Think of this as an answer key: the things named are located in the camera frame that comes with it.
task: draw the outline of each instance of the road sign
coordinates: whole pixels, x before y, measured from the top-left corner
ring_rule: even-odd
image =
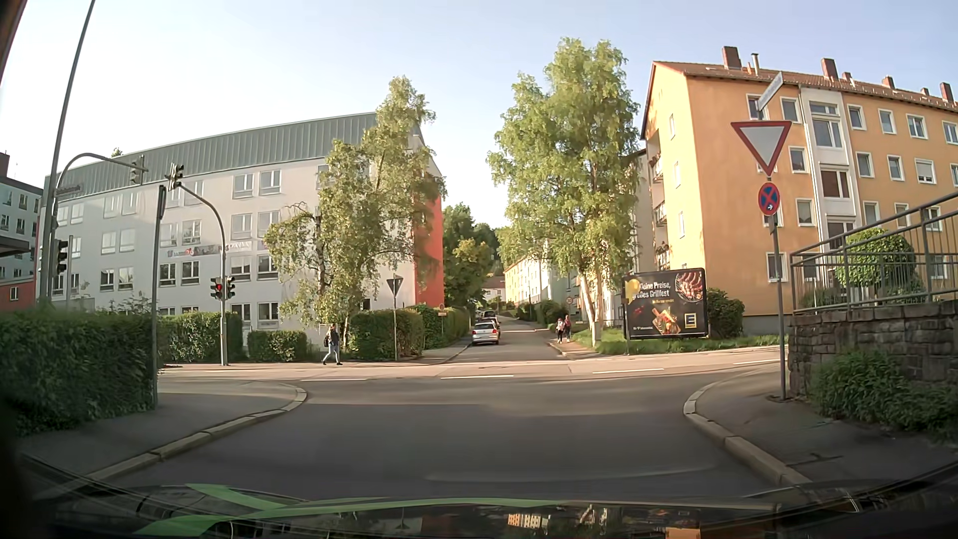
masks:
[[[788,130],[791,129],[791,122],[788,120],[781,122],[732,122],[732,129],[739,134],[739,138],[755,156],[755,160],[759,162],[759,166],[765,171],[765,175],[771,177],[778,156],[782,153],[782,147],[785,145],[785,139],[788,137]]]
[[[778,211],[782,204],[782,196],[779,194],[778,186],[767,181],[759,189],[759,209],[763,215],[771,217]]]
[[[762,92],[762,97],[760,97],[759,101],[755,103],[755,107],[758,110],[762,110],[763,108],[768,106],[768,102],[771,101],[773,97],[775,97],[775,92],[779,91],[779,88],[782,87],[783,82],[785,82],[785,80],[782,79],[782,72],[779,71],[779,74],[776,75],[774,79],[772,79],[772,83],[768,85],[768,88],[766,88],[765,91]]]

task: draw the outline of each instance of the white lane line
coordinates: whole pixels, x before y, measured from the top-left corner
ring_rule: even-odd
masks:
[[[741,362],[741,363],[732,363],[732,364],[733,364],[733,365],[749,365],[749,364],[753,364],[753,363],[772,363],[772,362],[777,362],[777,361],[779,361],[779,360],[758,360],[758,361],[756,361],[756,362]]]
[[[646,372],[650,370],[665,370],[664,368],[631,368],[628,370],[599,370],[592,374],[613,374],[616,372]]]
[[[478,376],[444,376],[440,380],[463,380],[464,378],[512,378],[512,374],[483,374]]]

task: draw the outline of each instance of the billboard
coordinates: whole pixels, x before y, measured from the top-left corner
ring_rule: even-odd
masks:
[[[625,278],[626,338],[707,337],[705,269],[667,269]]]

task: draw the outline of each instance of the red wall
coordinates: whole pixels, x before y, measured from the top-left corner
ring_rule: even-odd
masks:
[[[417,230],[416,243],[426,254],[435,259],[436,265],[426,277],[425,286],[416,285],[416,303],[439,307],[445,301],[445,270],[443,268],[443,201],[437,199],[429,204],[432,210],[430,230]]]

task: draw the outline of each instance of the metal railing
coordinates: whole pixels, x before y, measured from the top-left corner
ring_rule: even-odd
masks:
[[[958,207],[958,192],[791,252],[792,312],[958,297],[958,209],[945,205]]]

